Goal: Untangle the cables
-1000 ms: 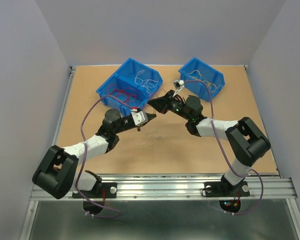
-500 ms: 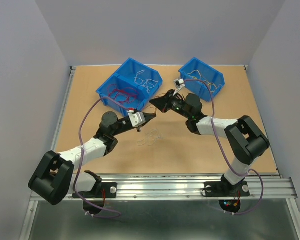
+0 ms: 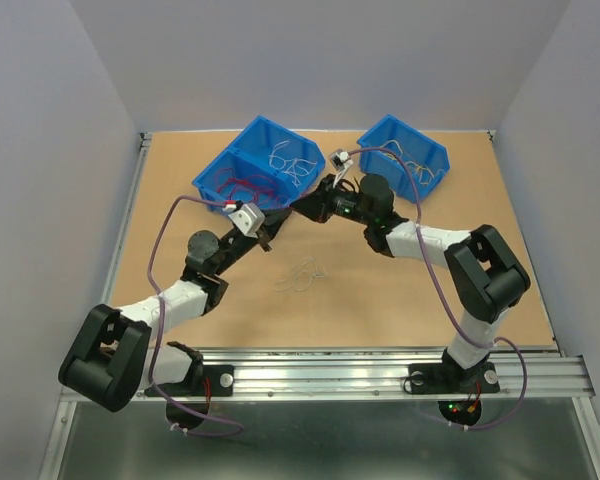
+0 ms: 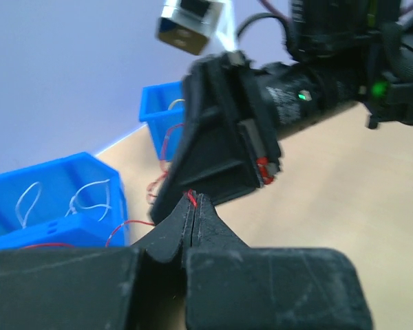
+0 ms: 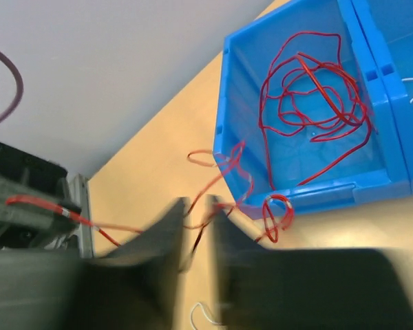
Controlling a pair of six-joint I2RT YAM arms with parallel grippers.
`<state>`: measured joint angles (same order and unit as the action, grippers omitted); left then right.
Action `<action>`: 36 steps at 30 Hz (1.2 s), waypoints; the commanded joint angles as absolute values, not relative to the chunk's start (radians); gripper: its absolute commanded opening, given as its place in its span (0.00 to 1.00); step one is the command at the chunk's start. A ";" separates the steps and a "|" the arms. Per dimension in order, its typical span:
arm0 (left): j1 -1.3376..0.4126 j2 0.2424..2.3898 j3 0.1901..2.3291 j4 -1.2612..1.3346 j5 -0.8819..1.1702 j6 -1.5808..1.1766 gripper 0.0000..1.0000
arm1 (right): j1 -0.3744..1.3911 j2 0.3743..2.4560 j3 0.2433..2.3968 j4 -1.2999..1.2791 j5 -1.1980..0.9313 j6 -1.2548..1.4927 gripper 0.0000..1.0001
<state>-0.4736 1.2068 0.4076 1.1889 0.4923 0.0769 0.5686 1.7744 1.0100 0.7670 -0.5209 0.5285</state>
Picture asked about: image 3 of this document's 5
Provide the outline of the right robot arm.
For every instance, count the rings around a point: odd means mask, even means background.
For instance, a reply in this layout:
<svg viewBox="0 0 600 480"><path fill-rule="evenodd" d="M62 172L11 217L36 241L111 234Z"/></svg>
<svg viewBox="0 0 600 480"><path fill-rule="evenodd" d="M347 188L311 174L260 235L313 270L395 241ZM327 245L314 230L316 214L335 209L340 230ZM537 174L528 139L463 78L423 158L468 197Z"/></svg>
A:
<svg viewBox="0 0 600 480"><path fill-rule="evenodd" d="M429 272L434 266L449 271L463 307L461 318L452 321L456 336L446 349L448 360L440 366L441 381L452 390L475 380L475 366L488 356L503 318L531 286L527 271L495 227L444 230L403 218L394 210L388 181L377 174L364 175L356 188L329 174L291 208L316 223L332 216L360 223L374 252L421 260Z"/></svg>

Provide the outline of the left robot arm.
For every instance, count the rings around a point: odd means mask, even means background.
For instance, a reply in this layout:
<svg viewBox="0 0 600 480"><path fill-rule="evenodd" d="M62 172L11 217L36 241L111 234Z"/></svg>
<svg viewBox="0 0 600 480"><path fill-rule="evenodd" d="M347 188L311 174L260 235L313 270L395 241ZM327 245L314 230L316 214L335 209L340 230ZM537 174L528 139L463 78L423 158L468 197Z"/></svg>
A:
<svg viewBox="0 0 600 480"><path fill-rule="evenodd" d="M159 346L158 336L216 308L228 288L222 274L254 247L269 250L291 213L242 204L229 214L232 227L225 235L192 234L182 275L170 287L131 305L99 304L88 312L61 363L59 382L111 412L139 389L205 393L202 354L176 341Z"/></svg>

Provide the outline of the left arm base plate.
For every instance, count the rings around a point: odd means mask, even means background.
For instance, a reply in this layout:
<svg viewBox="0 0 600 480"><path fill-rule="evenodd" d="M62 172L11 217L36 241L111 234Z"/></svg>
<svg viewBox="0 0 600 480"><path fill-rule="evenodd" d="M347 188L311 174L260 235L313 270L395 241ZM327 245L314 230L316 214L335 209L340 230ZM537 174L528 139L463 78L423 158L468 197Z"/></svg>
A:
<svg viewBox="0 0 600 480"><path fill-rule="evenodd" d="M158 386L170 397L231 397L234 373L230 364L197 364L189 367L182 380L161 381Z"/></svg>

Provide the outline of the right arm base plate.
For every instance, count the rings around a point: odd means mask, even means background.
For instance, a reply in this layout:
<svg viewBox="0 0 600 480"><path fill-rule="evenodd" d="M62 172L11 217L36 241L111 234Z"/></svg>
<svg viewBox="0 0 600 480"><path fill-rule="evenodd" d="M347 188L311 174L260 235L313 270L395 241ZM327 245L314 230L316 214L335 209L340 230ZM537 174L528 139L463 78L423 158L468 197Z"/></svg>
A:
<svg viewBox="0 0 600 480"><path fill-rule="evenodd" d="M495 365L486 362L469 370L445 363L419 363L408 366L402 389L412 395L469 395L500 392Z"/></svg>

